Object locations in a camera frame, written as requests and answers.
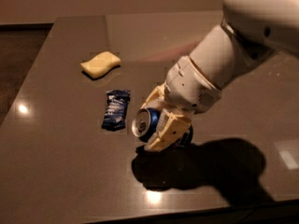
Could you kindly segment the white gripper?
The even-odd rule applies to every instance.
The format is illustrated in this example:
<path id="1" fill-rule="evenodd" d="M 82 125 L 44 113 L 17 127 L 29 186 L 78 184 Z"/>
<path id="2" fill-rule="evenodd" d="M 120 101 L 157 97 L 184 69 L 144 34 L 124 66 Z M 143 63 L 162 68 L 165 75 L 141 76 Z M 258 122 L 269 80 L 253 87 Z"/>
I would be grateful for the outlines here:
<path id="1" fill-rule="evenodd" d="M 165 106 L 165 96 L 170 104 L 199 114 L 207 112 L 221 98 L 221 90 L 204 77 L 189 56 L 183 56 L 168 71 L 164 85 L 157 86 L 141 107 L 162 109 Z M 164 109 L 156 131 L 144 149 L 148 152 L 163 151 L 179 140 L 191 124 L 192 120 L 187 112 Z"/>

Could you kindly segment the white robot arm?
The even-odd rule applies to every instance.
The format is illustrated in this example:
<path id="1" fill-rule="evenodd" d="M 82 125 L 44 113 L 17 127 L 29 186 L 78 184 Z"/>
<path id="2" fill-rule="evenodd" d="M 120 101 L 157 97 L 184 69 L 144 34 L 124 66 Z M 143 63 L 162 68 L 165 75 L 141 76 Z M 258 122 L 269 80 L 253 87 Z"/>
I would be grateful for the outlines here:
<path id="1" fill-rule="evenodd" d="M 299 0 L 223 0 L 223 19 L 181 57 L 141 106 L 160 113 L 145 149 L 160 152 L 182 138 L 192 116 L 208 111 L 235 78 L 276 51 L 299 53 Z"/>

